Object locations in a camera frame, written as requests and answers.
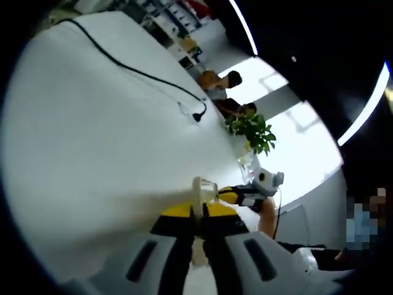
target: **black cable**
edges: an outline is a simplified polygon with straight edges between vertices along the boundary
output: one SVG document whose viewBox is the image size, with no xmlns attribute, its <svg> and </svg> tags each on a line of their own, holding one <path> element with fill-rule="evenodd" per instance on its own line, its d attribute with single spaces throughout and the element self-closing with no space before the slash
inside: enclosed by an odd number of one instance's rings
<svg viewBox="0 0 393 295">
<path fill-rule="evenodd" d="M 279 191 L 280 191 L 280 205 L 278 206 L 276 229 L 274 230 L 273 240 L 276 239 L 276 234 L 277 234 L 277 230 L 278 230 L 278 222 L 280 221 L 280 213 L 281 213 L 282 193 L 281 193 L 280 188 L 279 188 Z"/>
<path fill-rule="evenodd" d="M 118 61 L 116 58 L 114 58 L 112 55 L 110 55 L 105 49 L 103 49 L 103 48 L 93 39 L 93 37 L 90 36 L 90 34 L 88 33 L 88 31 L 86 31 L 86 29 L 85 29 L 81 24 L 79 24 L 77 21 L 75 21 L 75 20 L 73 20 L 73 19 L 71 19 L 71 18 L 66 18 L 66 19 L 64 19 L 64 20 L 61 20 L 61 21 L 58 22 L 57 24 L 60 24 L 60 23 L 63 23 L 63 22 L 70 22 L 70 23 L 75 24 L 75 25 L 76 25 L 76 26 L 86 35 L 86 37 L 89 38 L 89 40 L 91 41 L 91 43 L 93 43 L 93 45 L 94 45 L 103 55 L 105 55 L 110 61 L 112 61 L 112 62 L 115 63 L 116 65 L 121 66 L 121 67 L 123 67 L 123 68 L 125 68 L 125 69 L 128 69 L 128 70 L 130 70 L 130 71 L 132 71 L 132 72 L 138 73 L 138 74 L 140 74 L 140 75 L 142 75 L 142 76 L 148 77 L 148 78 L 150 78 L 150 79 L 152 79 L 152 80 L 159 81 L 159 82 L 161 82 L 161 83 L 164 83 L 164 84 L 170 85 L 170 86 L 172 86 L 172 87 L 175 87 L 175 88 L 177 88 L 177 89 L 179 89 L 179 90 L 182 90 L 182 91 L 184 91 L 185 93 L 187 93 L 187 94 L 191 95 L 192 97 L 194 97 L 194 98 L 195 98 L 196 100 L 198 100 L 200 103 L 203 103 L 203 106 L 204 106 L 203 112 L 192 114 L 193 118 L 194 118 L 197 122 L 200 122 L 202 116 L 206 113 L 206 110 L 207 110 L 208 106 L 206 105 L 206 103 L 205 103 L 204 101 L 202 101 L 202 100 L 201 100 L 200 98 L 198 98 L 196 95 L 192 94 L 192 93 L 189 92 L 188 90 L 186 90 L 186 89 L 184 89 L 183 87 L 178 86 L 178 85 L 176 85 L 176 84 L 174 84 L 174 83 L 171 83 L 171 82 L 165 81 L 165 80 L 163 80 L 163 79 L 154 77 L 154 76 L 149 75 L 149 74 L 146 74 L 146 73 L 144 73 L 144 72 L 142 72 L 142 71 L 140 71 L 140 70 L 138 70 L 138 69 L 135 69 L 135 68 L 132 68 L 132 67 L 130 67 L 130 66 L 127 66 L 127 65 L 123 64 L 121 61 Z"/>
</svg>

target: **wire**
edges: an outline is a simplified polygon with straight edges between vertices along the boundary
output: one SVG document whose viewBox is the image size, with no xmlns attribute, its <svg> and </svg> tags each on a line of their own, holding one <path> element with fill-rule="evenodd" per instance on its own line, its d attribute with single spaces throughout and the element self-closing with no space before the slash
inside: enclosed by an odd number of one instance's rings
<svg viewBox="0 0 393 295">
<path fill-rule="evenodd" d="M 130 67 L 130 66 L 127 66 L 127 65 L 123 64 L 121 61 L 118 61 L 116 58 L 114 58 L 112 55 L 110 55 L 105 49 L 103 49 L 103 48 L 93 39 L 93 37 L 88 33 L 88 31 L 87 31 L 80 23 L 78 23 L 77 21 L 75 21 L 75 20 L 73 20 L 73 19 L 71 19 L 71 18 L 66 18 L 66 19 L 64 19 L 64 20 L 62 20 L 62 21 L 60 21 L 60 22 L 58 22 L 57 24 L 60 24 L 60 23 L 63 23 L 63 22 L 70 22 L 70 23 L 75 24 L 75 25 L 76 25 L 76 26 L 86 35 L 86 37 L 89 38 L 89 40 L 91 41 L 91 43 L 93 43 L 93 45 L 98 49 L 98 51 L 100 51 L 103 55 L 105 55 L 110 61 L 112 61 L 112 62 L 115 63 L 116 65 L 121 66 L 121 67 L 123 67 L 123 68 L 125 68 L 125 69 L 128 69 L 128 70 L 130 70 L 130 71 L 132 71 L 132 72 L 138 73 L 138 74 L 140 74 L 140 75 L 142 75 L 142 76 L 148 77 L 148 78 L 150 78 L 150 79 L 152 79 L 152 80 L 159 81 L 159 82 L 161 82 L 161 83 L 164 83 L 164 84 L 170 85 L 170 86 L 172 86 L 172 87 L 175 87 L 175 88 L 177 88 L 177 89 L 179 89 L 179 90 L 182 90 L 182 91 L 184 91 L 185 93 L 191 95 L 192 97 L 194 97 L 196 100 L 198 100 L 198 101 L 199 101 L 200 103 L 202 103 L 203 106 L 204 106 L 203 112 L 192 114 L 193 118 L 194 118 L 197 122 L 200 122 L 202 116 L 206 113 L 206 110 L 208 109 L 208 106 L 206 105 L 206 103 L 205 103 L 203 100 L 201 100 L 201 99 L 198 98 L 196 95 L 192 94 L 191 92 L 189 92 L 188 90 L 184 89 L 184 88 L 181 87 L 181 86 L 178 86 L 178 85 L 176 85 L 176 84 L 174 84 L 174 83 L 172 83 L 172 82 L 168 82 L 168 81 L 165 81 L 165 80 L 163 80 L 163 79 L 157 78 L 157 77 L 152 76 L 152 75 L 150 75 L 150 74 L 146 74 L 145 72 L 142 72 L 142 71 L 140 71 L 140 70 L 138 70 L 138 69 L 135 69 L 135 68 L 132 68 L 132 67 Z"/>
<path fill-rule="evenodd" d="M 277 222 L 276 222 L 276 229 L 274 230 L 273 234 L 273 240 L 276 239 L 276 234 L 278 230 L 278 222 L 280 221 L 280 213 L 281 213 L 281 203 L 282 203 L 282 194 L 281 194 L 281 189 L 278 188 L 278 191 L 280 192 L 280 205 L 278 206 L 278 213 L 277 213 Z"/>
</svg>

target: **black ceiling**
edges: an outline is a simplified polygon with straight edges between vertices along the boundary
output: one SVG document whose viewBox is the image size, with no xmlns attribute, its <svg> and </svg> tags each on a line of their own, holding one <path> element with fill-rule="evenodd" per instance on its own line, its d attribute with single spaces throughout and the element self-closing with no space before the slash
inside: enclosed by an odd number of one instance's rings
<svg viewBox="0 0 393 295">
<path fill-rule="evenodd" d="M 229 40 L 253 55 L 228 0 L 206 0 Z M 387 7 L 237 0 L 258 56 L 308 100 L 338 139 L 363 110 L 389 51 Z"/>
</svg>

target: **green leaves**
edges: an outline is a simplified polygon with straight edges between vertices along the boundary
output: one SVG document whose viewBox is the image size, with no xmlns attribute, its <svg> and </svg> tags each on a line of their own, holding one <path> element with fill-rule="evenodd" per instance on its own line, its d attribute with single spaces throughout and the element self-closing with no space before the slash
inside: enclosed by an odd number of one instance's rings
<svg viewBox="0 0 393 295">
<path fill-rule="evenodd" d="M 230 116 L 225 120 L 227 130 L 232 135 L 245 135 L 250 142 L 254 154 L 270 152 L 270 146 L 274 149 L 276 136 L 270 131 L 271 125 L 266 126 L 265 118 L 262 115 L 248 113 Z"/>
</svg>

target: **power cord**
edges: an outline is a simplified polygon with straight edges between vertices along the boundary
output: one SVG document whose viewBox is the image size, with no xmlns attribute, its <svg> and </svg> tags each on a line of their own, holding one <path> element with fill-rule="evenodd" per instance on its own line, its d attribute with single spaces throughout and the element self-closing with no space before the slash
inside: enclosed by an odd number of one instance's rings
<svg viewBox="0 0 393 295">
<path fill-rule="evenodd" d="M 196 113 L 192 114 L 192 116 L 193 116 L 193 118 L 194 118 L 195 121 L 197 121 L 197 122 L 200 122 L 200 121 L 201 121 L 202 116 L 206 113 L 206 110 L 207 110 L 208 106 L 206 105 L 206 103 L 205 103 L 204 101 L 202 101 L 202 100 L 201 100 L 200 98 L 198 98 L 196 95 L 192 94 L 192 93 L 189 92 L 188 90 L 186 90 L 186 89 L 184 89 L 183 87 L 178 86 L 178 85 L 176 85 L 176 84 L 174 84 L 174 83 L 172 83 L 172 82 L 168 82 L 168 81 L 165 81 L 165 80 L 163 80 L 163 79 L 154 77 L 154 76 L 152 76 L 152 75 L 150 75 L 150 74 L 146 74 L 146 73 L 144 73 L 144 72 L 142 72 L 142 71 L 140 71 L 140 70 L 138 70 L 138 69 L 135 69 L 135 68 L 132 68 L 132 67 L 130 67 L 130 66 L 127 66 L 127 65 L 123 64 L 122 62 L 120 62 L 120 61 L 118 61 L 116 58 L 114 58 L 112 55 L 110 55 L 105 49 L 103 49 L 103 48 L 93 39 L 93 37 L 90 36 L 90 34 L 88 33 L 88 31 L 87 31 L 80 23 L 78 23 L 77 21 L 75 21 L 75 20 L 73 20 L 73 19 L 71 19 L 71 18 L 66 18 L 66 19 L 64 19 L 64 20 L 62 20 L 62 21 L 60 21 L 60 22 L 58 22 L 57 24 L 60 24 L 60 23 L 63 23 L 63 22 L 70 22 L 70 23 L 75 24 L 75 25 L 76 25 L 76 26 L 86 35 L 86 37 L 89 38 L 89 40 L 91 41 L 91 43 L 93 43 L 93 45 L 94 45 L 103 55 L 105 55 L 110 61 L 112 61 L 112 62 L 115 63 L 116 65 L 121 66 L 121 67 L 123 67 L 123 68 L 125 68 L 125 69 L 128 69 L 128 70 L 130 70 L 130 71 L 132 71 L 132 72 L 138 73 L 138 74 L 140 74 L 140 75 L 142 75 L 142 76 L 148 77 L 149 79 L 152 79 L 152 80 L 155 80 L 155 81 L 159 81 L 159 82 L 161 82 L 161 83 L 164 83 L 164 84 L 170 85 L 170 86 L 172 86 L 172 87 L 175 87 L 175 88 L 177 88 L 177 89 L 179 89 L 179 90 L 182 90 L 182 91 L 184 91 L 185 93 L 191 95 L 192 97 L 194 97 L 196 100 L 198 100 L 200 103 L 203 104 L 204 110 L 203 110 L 203 112 L 201 112 L 201 113 L 197 113 L 197 112 L 196 112 Z"/>
<path fill-rule="evenodd" d="M 278 230 L 278 222 L 280 221 L 280 213 L 281 213 L 281 203 L 282 203 L 281 189 L 278 188 L 278 191 L 280 192 L 280 205 L 278 206 L 277 221 L 276 221 L 276 229 L 274 230 L 273 240 L 276 239 L 276 234 L 277 234 L 277 230 Z"/>
</svg>

